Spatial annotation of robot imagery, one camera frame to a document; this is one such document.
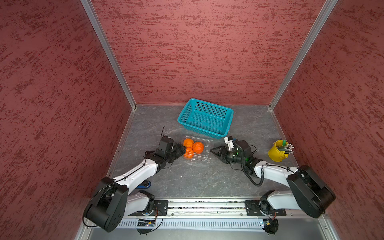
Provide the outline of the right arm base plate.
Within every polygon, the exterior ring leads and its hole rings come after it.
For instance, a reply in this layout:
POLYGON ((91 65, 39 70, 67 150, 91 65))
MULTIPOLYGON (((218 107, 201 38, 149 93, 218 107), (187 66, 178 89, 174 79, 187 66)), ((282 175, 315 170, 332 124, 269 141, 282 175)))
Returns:
POLYGON ((267 201, 245 201, 245 209, 248 217, 285 217, 285 209, 275 210, 267 201))

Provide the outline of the orange fruit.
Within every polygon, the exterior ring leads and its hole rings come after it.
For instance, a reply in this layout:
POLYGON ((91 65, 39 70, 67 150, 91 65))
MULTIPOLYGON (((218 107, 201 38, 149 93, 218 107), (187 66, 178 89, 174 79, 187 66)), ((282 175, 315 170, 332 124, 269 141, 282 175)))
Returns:
POLYGON ((187 147, 183 157, 185 159, 192 159, 194 156, 195 156, 195 152, 194 152, 193 148, 187 147))
POLYGON ((183 146, 186 147, 186 148, 192 148, 194 143, 195 143, 194 140, 186 138, 183 141, 183 146))
POLYGON ((202 154, 205 147, 202 142, 195 142, 192 148, 196 154, 202 154))

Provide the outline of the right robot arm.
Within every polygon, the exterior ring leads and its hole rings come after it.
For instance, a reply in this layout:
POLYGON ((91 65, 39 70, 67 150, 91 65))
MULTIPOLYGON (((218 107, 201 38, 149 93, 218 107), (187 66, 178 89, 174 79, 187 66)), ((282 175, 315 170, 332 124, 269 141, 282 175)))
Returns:
POLYGON ((239 164, 240 171, 256 187, 270 180, 289 188, 283 192, 270 190, 258 201, 246 202, 250 211, 258 210, 261 215, 272 218, 279 210, 301 210, 316 219, 336 200, 333 190, 311 167, 270 164, 254 157, 246 141, 226 140, 226 145, 212 148, 210 152, 225 164, 239 164))

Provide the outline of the clear plastic clamshell container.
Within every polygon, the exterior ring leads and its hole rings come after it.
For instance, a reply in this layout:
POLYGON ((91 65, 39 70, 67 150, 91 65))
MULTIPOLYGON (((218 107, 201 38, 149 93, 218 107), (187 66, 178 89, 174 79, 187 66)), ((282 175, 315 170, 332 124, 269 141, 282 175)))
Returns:
POLYGON ((181 144, 186 148, 182 155, 183 160, 204 163, 210 161, 210 149, 213 147, 213 140, 185 135, 181 138, 181 144))

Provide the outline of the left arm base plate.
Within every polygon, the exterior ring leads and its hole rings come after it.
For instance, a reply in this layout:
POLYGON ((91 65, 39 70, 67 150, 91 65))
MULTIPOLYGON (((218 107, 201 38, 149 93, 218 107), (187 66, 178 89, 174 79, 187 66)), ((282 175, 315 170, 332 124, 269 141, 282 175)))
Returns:
POLYGON ((149 204, 147 209, 140 212, 140 215, 152 217, 160 214, 160 216, 166 216, 168 213, 168 206, 169 206, 168 200, 154 200, 149 204))

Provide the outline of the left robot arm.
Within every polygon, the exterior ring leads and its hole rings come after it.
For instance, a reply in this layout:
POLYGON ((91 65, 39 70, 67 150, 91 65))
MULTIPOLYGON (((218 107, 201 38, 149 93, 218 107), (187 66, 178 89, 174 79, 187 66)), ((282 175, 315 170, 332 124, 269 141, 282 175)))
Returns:
POLYGON ((182 144, 175 144, 174 140, 164 136, 154 151, 147 151, 143 161, 122 174, 117 179, 103 178, 95 190, 94 195, 85 207, 82 220, 89 220, 94 227, 106 232, 113 231, 123 217, 141 213, 144 216, 154 214, 164 216, 163 211, 156 206, 154 195, 139 190, 132 192, 148 178, 164 169, 168 163, 173 163, 186 153, 187 148, 182 144))

